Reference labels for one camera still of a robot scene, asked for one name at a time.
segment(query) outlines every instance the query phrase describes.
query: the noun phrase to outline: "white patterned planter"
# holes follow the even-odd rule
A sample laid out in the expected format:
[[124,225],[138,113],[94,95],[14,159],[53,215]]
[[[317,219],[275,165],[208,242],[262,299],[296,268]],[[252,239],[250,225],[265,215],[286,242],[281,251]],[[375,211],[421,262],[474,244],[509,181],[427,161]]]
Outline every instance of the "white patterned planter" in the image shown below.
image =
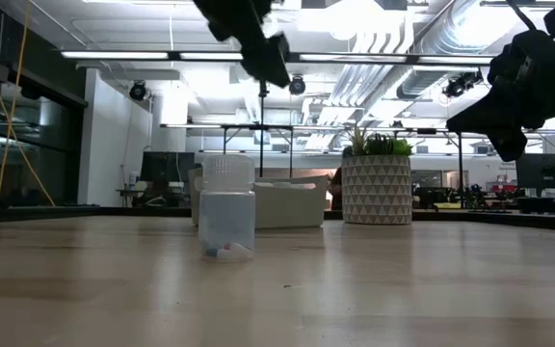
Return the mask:
[[343,158],[342,205],[346,223],[410,224],[410,159],[399,155]]

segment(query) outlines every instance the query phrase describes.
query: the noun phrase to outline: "table surface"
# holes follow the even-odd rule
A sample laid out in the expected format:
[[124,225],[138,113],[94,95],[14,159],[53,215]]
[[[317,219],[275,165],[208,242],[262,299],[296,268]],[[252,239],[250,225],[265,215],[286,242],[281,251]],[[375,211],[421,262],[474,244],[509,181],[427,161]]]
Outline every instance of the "table surface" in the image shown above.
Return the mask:
[[555,231],[259,231],[205,263],[189,219],[0,224],[0,346],[555,346]]

